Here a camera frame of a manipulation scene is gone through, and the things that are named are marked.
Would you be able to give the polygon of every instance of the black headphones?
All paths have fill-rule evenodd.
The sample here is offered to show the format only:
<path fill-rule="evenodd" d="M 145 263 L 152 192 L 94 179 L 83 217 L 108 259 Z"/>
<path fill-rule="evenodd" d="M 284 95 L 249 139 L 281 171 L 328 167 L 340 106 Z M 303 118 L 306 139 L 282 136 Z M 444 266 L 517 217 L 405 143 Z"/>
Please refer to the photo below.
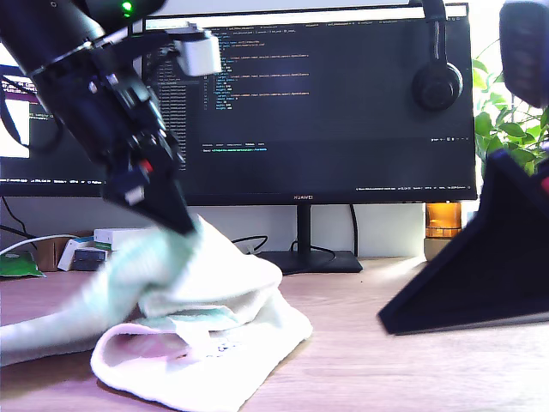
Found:
<path fill-rule="evenodd" d="M 443 0 L 423 0 L 429 24 L 431 61 L 413 78 L 412 93 L 416 103 L 429 112 L 450 108 L 463 91 L 460 71 L 448 63 L 446 55 L 446 8 Z"/>

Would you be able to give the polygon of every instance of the cloth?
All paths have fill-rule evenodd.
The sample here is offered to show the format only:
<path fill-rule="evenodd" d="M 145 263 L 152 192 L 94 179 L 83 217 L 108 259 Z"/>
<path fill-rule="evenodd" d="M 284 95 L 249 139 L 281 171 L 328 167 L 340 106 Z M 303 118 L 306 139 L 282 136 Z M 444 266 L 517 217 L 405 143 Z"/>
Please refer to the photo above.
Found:
<path fill-rule="evenodd" d="M 169 286 L 184 273 L 202 240 L 168 230 L 137 236 L 81 291 L 53 314 L 0 327 L 0 366 L 92 349 L 105 331 L 122 323 L 143 294 Z"/>
<path fill-rule="evenodd" d="M 312 326 L 276 266 L 198 222 L 193 239 L 159 230 L 127 245 L 60 312 L 0 328 L 2 364 L 95 348 L 92 369 L 112 388 L 238 410 Z M 125 323 L 136 304 L 144 317 Z"/>

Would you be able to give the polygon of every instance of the green packet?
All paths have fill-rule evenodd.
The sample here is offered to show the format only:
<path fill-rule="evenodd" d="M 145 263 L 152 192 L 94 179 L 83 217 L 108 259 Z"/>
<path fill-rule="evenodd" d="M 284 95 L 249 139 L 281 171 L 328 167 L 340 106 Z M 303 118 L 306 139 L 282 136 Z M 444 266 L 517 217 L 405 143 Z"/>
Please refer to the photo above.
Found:
<path fill-rule="evenodd" d="M 33 255 L 29 252 L 6 253 L 0 256 L 0 277 L 23 277 L 36 276 L 45 277 L 38 270 Z"/>

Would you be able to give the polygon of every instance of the desk surface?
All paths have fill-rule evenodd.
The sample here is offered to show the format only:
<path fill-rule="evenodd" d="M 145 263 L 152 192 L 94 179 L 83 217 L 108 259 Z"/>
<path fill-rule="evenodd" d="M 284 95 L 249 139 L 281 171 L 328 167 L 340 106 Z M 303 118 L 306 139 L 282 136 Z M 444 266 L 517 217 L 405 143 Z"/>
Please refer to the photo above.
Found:
<path fill-rule="evenodd" d="M 242 408 L 249 411 L 537 412 L 549 410 L 549 325 L 393 337 L 376 314 L 417 259 L 364 261 L 358 275 L 296 275 L 281 291 L 315 331 Z M 89 277 L 0 282 L 2 324 L 45 315 Z M 0 369 L 11 411 L 169 410 L 101 384 L 91 352 Z"/>

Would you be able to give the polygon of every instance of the green light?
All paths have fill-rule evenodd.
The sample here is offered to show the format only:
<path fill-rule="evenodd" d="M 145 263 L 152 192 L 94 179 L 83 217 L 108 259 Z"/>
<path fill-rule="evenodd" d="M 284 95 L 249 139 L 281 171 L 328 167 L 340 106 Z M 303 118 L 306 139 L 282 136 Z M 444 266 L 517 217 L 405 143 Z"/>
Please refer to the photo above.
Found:
<path fill-rule="evenodd" d="M 124 2 L 122 3 L 122 9 L 130 12 L 134 8 L 133 4 L 131 2 Z"/>

